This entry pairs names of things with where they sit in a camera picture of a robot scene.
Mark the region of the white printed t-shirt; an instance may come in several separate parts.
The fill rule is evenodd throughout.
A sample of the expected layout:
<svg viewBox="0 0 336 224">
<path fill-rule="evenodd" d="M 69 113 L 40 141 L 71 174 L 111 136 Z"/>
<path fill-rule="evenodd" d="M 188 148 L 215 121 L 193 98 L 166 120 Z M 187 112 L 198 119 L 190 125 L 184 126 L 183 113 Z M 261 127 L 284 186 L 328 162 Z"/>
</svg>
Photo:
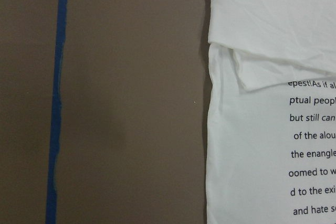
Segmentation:
<svg viewBox="0 0 336 224">
<path fill-rule="evenodd" d="M 335 223 L 335 0 L 211 0 L 208 223 Z"/>
</svg>

